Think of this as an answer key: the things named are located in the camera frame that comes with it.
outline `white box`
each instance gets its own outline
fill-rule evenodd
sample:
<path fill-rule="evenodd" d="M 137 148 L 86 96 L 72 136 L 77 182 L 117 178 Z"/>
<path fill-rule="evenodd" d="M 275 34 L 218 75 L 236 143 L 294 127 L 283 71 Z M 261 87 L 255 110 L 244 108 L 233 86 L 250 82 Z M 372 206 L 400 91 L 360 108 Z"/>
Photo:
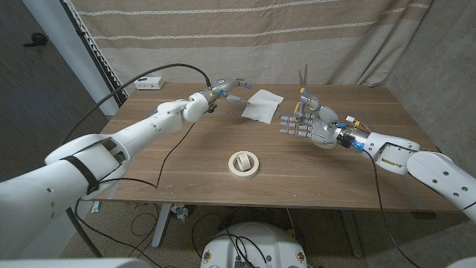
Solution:
<path fill-rule="evenodd" d="M 136 89 L 161 89 L 164 79 L 162 77 L 141 77 L 134 84 Z"/>

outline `gray curtain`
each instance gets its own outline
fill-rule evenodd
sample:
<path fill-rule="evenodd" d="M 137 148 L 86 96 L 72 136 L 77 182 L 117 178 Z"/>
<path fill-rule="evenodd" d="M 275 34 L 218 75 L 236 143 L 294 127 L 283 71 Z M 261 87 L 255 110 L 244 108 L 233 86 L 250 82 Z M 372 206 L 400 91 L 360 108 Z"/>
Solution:
<path fill-rule="evenodd" d="M 385 81 L 442 152 L 476 176 L 476 1 L 435 0 Z"/>
<path fill-rule="evenodd" d="M 376 85 L 383 81 L 431 0 L 73 0 L 121 80 L 168 63 L 211 79 L 252 83 Z M 201 83 L 173 68 L 166 82 Z"/>

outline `table leg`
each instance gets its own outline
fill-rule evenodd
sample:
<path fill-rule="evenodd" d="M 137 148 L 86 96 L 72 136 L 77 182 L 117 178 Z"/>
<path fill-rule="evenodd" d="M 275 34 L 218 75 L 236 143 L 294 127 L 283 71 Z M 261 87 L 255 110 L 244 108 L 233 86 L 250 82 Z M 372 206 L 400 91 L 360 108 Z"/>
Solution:
<path fill-rule="evenodd" d="M 362 249 L 360 237 L 358 236 L 354 214 L 351 210 L 342 210 L 341 213 L 347 236 L 349 237 L 350 247 L 352 248 L 352 255 L 356 258 L 362 258 L 364 257 L 364 250 Z"/>
<path fill-rule="evenodd" d="M 158 247 L 162 241 L 162 237 L 165 233 L 165 227 L 170 218 L 170 209 L 172 204 L 162 204 L 161 213 L 158 215 L 157 225 L 155 226 L 154 237 L 152 238 L 151 245 L 153 247 Z"/>

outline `scissor blade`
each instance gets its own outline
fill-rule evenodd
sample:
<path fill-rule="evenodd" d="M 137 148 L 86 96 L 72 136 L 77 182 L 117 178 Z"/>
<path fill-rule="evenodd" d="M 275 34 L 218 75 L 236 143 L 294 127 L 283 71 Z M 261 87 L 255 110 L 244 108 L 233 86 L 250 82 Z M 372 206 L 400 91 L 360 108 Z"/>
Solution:
<path fill-rule="evenodd" d="M 306 85 L 307 85 L 307 64 L 306 64 L 306 68 L 305 68 L 305 71 L 304 71 L 303 85 L 301 87 L 305 87 Z"/>
<path fill-rule="evenodd" d="M 303 76 L 300 75 L 300 70 L 299 70 L 299 85 L 300 85 L 301 88 L 304 87 L 304 86 L 303 86 Z"/>

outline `cable connector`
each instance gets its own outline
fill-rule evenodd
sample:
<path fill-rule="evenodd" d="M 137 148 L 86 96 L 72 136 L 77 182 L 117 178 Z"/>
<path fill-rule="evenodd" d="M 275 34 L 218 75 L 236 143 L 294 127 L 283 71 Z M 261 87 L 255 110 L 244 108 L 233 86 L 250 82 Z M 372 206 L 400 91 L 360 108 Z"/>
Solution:
<path fill-rule="evenodd" d="M 345 127 L 348 127 L 349 124 L 338 122 L 338 123 L 336 124 L 336 126 L 337 126 L 338 128 L 345 128 Z"/>
<path fill-rule="evenodd" d="M 353 118 L 352 116 L 348 115 L 346 118 L 345 118 L 345 121 L 347 122 L 350 122 L 350 123 L 353 123 L 356 119 Z"/>

